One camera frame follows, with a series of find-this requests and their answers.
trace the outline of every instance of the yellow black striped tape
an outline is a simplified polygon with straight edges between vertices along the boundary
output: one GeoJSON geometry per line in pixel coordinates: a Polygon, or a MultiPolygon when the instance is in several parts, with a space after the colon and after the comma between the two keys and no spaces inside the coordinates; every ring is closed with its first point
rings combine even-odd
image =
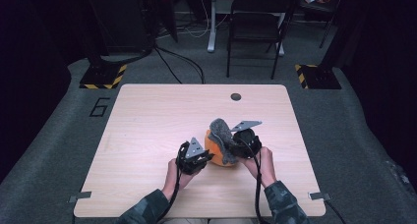
{"type": "Polygon", "coordinates": [[[127,68],[127,65],[123,65],[119,73],[117,74],[116,79],[114,80],[113,84],[80,84],[80,88],[89,88],[89,89],[98,89],[98,88],[116,88],[117,85],[119,85],[120,81],[122,81],[123,74],[125,73],[125,70],[127,68]]]}
{"type": "Polygon", "coordinates": [[[310,67],[310,68],[317,68],[317,65],[295,65],[295,70],[297,71],[298,80],[303,88],[308,89],[309,86],[307,85],[306,78],[301,70],[302,67],[310,67]]]}

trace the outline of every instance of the table top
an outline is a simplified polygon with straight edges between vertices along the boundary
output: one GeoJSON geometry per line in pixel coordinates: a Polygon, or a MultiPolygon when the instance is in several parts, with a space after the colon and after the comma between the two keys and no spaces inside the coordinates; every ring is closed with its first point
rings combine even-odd
{"type": "MultiPolygon", "coordinates": [[[[223,119],[230,128],[252,128],[273,152],[276,178],[297,197],[309,216],[326,212],[308,193],[319,186],[286,88],[277,84],[125,84],[89,168],[77,201],[77,217],[116,217],[155,189],[162,189],[167,164],[191,138],[204,147],[209,124],[223,119]],[[231,94],[239,93],[236,101],[231,94]]],[[[178,194],[166,217],[256,217],[256,180],[242,165],[209,163],[178,194]]],[[[262,216],[271,216],[261,190],[262,216]]]]}

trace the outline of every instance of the orange toy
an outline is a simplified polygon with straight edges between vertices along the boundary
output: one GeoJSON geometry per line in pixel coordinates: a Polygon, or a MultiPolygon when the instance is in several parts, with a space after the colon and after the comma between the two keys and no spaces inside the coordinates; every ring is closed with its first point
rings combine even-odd
{"type": "Polygon", "coordinates": [[[217,143],[209,139],[210,133],[211,133],[211,130],[208,130],[206,132],[205,149],[208,149],[209,153],[214,154],[214,157],[211,159],[211,162],[219,166],[223,166],[223,167],[233,166],[234,164],[231,164],[231,163],[223,164],[223,153],[221,153],[220,148],[218,147],[217,143]]]}

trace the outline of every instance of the person's left hand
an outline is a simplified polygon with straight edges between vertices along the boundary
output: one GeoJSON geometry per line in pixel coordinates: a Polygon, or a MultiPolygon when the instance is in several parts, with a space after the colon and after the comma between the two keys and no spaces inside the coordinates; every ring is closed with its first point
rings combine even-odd
{"type": "MultiPolygon", "coordinates": [[[[177,182],[177,164],[175,163],[175,158],[171,159],[168,162],[168,171],[166,172],[165,185],[163,186],[162,192],[168,200],[171,200],[172,195],[175,190],[175,183],[177,182]]],[[[194,173],[193,175],[182,174],[180,179],[180,188],[179,191],[183,190],[193,178],[199,174],[199,172],[194,173]]]]}

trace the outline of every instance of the round hole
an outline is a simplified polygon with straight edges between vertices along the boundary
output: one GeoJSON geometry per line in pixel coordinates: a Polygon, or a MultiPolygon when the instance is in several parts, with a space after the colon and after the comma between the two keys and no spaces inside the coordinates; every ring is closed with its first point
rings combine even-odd
{"type": "Polygon", "coordinates": [[[242,98],[242,95],[240,95],[239,93],[232,93],[230,95],[230,98],[232,98],[234,101],[239,101],[242,98]]]}

